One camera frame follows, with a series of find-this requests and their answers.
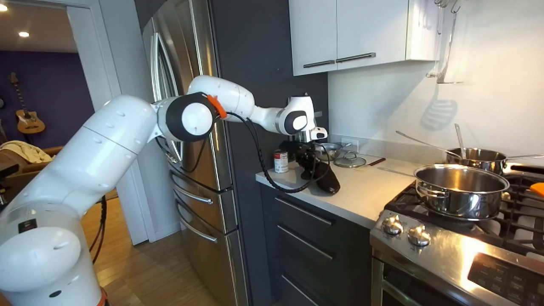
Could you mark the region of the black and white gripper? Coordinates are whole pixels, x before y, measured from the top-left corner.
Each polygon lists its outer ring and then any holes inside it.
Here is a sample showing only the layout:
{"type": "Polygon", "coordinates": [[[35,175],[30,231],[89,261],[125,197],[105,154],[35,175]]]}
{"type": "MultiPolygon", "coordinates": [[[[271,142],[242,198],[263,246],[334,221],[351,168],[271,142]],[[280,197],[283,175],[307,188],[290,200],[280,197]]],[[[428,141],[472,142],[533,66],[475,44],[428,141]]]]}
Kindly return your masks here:
{"type": "Polygon", "coordinates": [[[310,161],[320,161],[327,153],[324,142],[329,139],[329,130],[326,127],[314,127],[298,136],[297,159],[302,164],[310,161]]]}

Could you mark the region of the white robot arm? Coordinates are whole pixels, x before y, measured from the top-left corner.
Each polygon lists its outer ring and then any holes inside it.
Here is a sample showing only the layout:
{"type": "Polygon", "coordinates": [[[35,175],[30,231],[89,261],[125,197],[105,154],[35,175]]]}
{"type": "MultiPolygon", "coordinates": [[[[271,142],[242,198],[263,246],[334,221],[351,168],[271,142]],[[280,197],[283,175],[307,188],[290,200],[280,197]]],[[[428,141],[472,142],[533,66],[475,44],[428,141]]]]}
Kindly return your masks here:
{"type": "Polygon", "coordinates": [[[0,214],[0,292],[13,306],[106,306],[81,219],[157,137],[198,141],[220,119],[244,120],[305,142],[329,130],[314,100],[261,107],[252,91],[196,76],[186,95],[147,102],[122,95],[106,102],[0,214]]]}

